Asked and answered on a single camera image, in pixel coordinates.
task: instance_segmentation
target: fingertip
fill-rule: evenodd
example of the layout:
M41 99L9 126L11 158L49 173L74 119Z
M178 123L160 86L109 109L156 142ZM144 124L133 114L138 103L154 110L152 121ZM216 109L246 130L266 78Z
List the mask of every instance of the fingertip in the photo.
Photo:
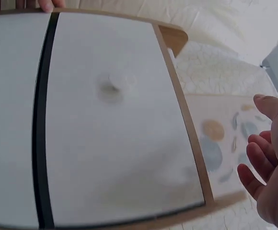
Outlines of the fingertip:
M255 140L257 139L257 136L256 134L251 134L249 137L248 137L248 143L251 143L251 142L255 142Z
M255 94L253 99L255 101L255 100L263 98L263 97L265 97L265 95L263 95L263 94Z
M47 3L45 4L43 10L46 12L46 13L51 13L53 12L53 9L54 9L54 6L52 3Z
M54 5L53 5L52 1L40 0L39 5L45 13L51 13L54 10Z
M262 131L259 136L261 136L263 139L268 141L271 144L271 131Z
M239 164L237 166L237 173L238 173L241 183L244 185L244 187L246 187L252 180L251 170L245 164Z
M246 155L249 158L249 161L252 163L252 159L259 159L262 160L263 159L263 152L260 149L259 145L255 142L251 142L247 145L246 147Z

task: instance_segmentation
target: finger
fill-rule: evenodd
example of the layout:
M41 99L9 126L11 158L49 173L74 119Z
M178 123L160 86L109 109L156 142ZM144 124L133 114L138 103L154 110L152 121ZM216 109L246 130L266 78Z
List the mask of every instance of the finger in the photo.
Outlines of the finger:
M254 96L257 109L272 121L278 115L278 98L257 94Z
M25 8L25 0L16 0L15 8L16 9L24 9Z
M56 7L65 8L66 3L64 0L53 0L53 3Z
M266 141L268 141L270 144L271 142L271 131L263 131L259 134L263 139L265 139Z
M238 165L237 171L241 183L248 193L257 201L265 186L255 178L251 170L245 164Z
M266 139L259 135L251 135L248 138L248 142L256 143L259 146L262 153L264 154L264 156L267 158L267 160L272 164L272 166L277 167L278 159L275 155L275 151L272 145Z
M26 0L26 8L35 8L35 0Z
M248 144L246 148L247 156L254 169L267 183L275 169L256 143Z
M46 12L46 13L53 12L54 5L51 0L39 0L38 2L39 2L41 9L43 9L44 12Z

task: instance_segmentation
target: hand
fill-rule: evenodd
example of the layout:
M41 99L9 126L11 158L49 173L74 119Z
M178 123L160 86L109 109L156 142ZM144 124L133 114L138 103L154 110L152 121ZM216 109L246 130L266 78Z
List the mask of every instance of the hand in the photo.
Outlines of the hand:
M260 183L244 164L238 166L238 175L257 201L260 217L278 227L278 98L256 95L254 102L257 109L272 120L271 131L251 135L246 149L251 164L266 185Z
M44 12L51 13L54 7L65 7L64 0L38 0L40 7L44 10ZM35 0L16 0L16 8L24 9L26 8L35 8Z

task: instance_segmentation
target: black strip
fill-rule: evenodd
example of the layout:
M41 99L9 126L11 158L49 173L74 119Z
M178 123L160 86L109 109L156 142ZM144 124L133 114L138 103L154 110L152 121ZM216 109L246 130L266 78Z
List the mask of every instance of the black strip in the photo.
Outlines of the black strip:
M49 66L59 13L52 13L41 52L32 128L32 164L35 204L40 229L53 229L54 220L49 197L46 169L46 95Z
M152 220L161 220L166 217L174 216L183 212L190 211L194 208L197 207L202 207L205 205L205 202L198 202L196 204L186 206L183 208L176 209L174 211L167 211L161 214L156 214L154 216L147 216L147 217L142 217L142 218L136 218L136 219L130 219L130 220L124 220L124 221L116 221L116 222L108 222L108 223L102 223L102 224L90 224L90 225L81 225L81 226L55 226L55 229L57 230L88 230L88 229L106 229L106 228L114 228L114 227L120 227L124 225L129 225L129 224L137 224L145 221L152 221Z

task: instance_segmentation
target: wooden edge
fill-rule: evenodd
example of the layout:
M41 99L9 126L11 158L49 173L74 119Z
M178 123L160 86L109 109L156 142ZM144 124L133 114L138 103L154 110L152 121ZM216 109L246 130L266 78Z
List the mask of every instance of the wooden edge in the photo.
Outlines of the wooden edge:
M209 177L208 177L208 173L206 170L206 166L204 163L204 159L203 159L203 155L202 155L202 151L201 151L201 147L197 138L197 133L188 109L188 105L184 96L184 92L182 90L182 87L180 85L179 79L177 77L174 65L172 63L172 60L170 58L170 54L166 48L166 45L164 43L164 40L162 38L162 34L161 31L159 29L158 25L153 25L154 27L154 31L156 34L156 37L158 39L164 60L166 62L170 77L171 77L171 81L176 93L176 97L178 99L179 102L179 106L181 108L182 111L182 115L184 118L184 122L185 122L185 126L187 129L187 133L189 136L189 140L191 143L191 148L192 148L192 152L194 155L194 159L197 165L197 172L200 178L200 182L201 182L201 187L202 187L202 192L203 192L203 196L205 199L205 204L206 206L209 205L213 205L214 204L214 199L213 199L213 195L212 195L212 190L211 190L211 186L209 183Z
M0 15L5 14L15 14L15 13L32 13L32 12L42 12L40 9L23 9L23 10L7 10L0 11ZM172 49L174 56L176 57L183 47L186 45L188 41L188 35L183 29L177 25L160 22L153 19L142 18L127 14L113 13L107 11L99 11L99 10L83 10L83 9L66 9L66 8L55 8L53 12L72 12L72 13L89 13L89 14L98 14L119 18L126 18L135 21L141 21L151 24L159 25L161 34L168 48Z
M127 224L118 227L101 228L103 230L158 230L168 228L173 225L182 224L196 218L201 218L213 212L227 208L233 204L244 201L246 199L245 192L237 192L226 195L215 200L211 206L197 207L189 211L181 212L169 217L156 218L155 220L144 221L140 223Z

